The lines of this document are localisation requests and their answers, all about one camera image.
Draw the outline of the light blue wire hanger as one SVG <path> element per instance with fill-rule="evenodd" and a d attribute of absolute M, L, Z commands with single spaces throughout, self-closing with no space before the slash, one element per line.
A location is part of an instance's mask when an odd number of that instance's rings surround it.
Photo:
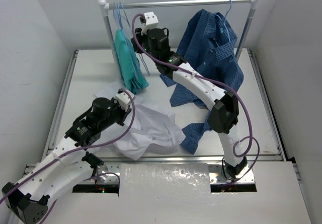
<path fill-rule="evenodd" d="M 127 22 L 128 26 L 129 26 L 129 27 L 131 27 L 131 26 L 130 26 L 130 24 L 129 24 L 129 20 L 128 20 L 128 17 L 127 17 L 127 15 L 126 15 L 126 12 L 125 12 L 124 6 L 123 6 L 123 4 L 122 4 L 121 2 L 119 2 L 119 8 L 122 8 L 122 10 L 123 10 L 123 14 L 124 14 L 124 17 L 123 17 L 123 18 L 126 20 L 126 22 Z M 139 60 L 139 61 L 143 64 L 143 66 L 144 66 L 144 68 L 145 68 L 145 71 L 146 71 L 147 75 L 148 75 L 148 76 L 150 76 L 149 69 L 148 69 L 148 67 L 147 67 L 147 65 L 146 65 L 146 62 L 145 62 L 145 60 L 144 60 L 144 58 L 143 58 L 143 56 L 142 56 L 142 54 L 141 54 L 141 53 L 139 54 L 139 58 L 140 58 L 140 60 Z"/>

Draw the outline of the white shirt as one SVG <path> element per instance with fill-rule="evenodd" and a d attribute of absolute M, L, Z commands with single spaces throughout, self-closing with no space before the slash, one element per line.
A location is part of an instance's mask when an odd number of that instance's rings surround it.
<path fill-rule="evenodd" d="M 97 91 L 95 98 L 111 99 L 117 91 L 125 87 L 119 82 L 112 82 Z M 175 113 L 158 106 L 140 96 L 134 97 L 134 122 L 124 137 L 113 143 L 118 152 L 133 160 L 138 160 L 146 152 L 150 144 L 160 146 L 161 150 L 179 146 L 185 139 L 181 128 L 175 123 Z M 126 117 L 124 127 L 113 124 L 101 133 L 97 144 L 106 143 L 119 137 L 128 127 L 132 112 Z"/>

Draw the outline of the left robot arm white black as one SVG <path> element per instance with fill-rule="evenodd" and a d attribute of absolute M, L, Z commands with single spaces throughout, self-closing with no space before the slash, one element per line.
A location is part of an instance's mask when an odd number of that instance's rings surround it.
<path fill-rule="evenodd" d="M 122 126 L 133 105 L 132 97 L 125 93 L 94 99 L 43 161 L 2 188 L 1 202 L 23 223 L 38 223 L 59 196 L 104 168 L 95 155 L 102 146 L 98 142 L 101 134 L 114 124 Z"/>

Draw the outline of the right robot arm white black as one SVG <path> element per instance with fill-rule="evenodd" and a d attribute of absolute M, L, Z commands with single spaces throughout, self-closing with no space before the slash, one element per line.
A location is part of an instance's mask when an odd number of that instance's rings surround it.
<path fill-rule="evenodd" d="M 233 180 L 247 166 L 247 158 L 240 155 L 242 148 L 237 135 L 238 100 L 231 91 L 201 78 L 192 66 L 178 53 L 170 49 L 167 28 L 145 30 L 136 28 L 131 42 L 137 53 L 148 53 L 161 75 L 182 85 L 210 110 L 208 124 L 218 133 L 224 150 L 224 172 Z"/>

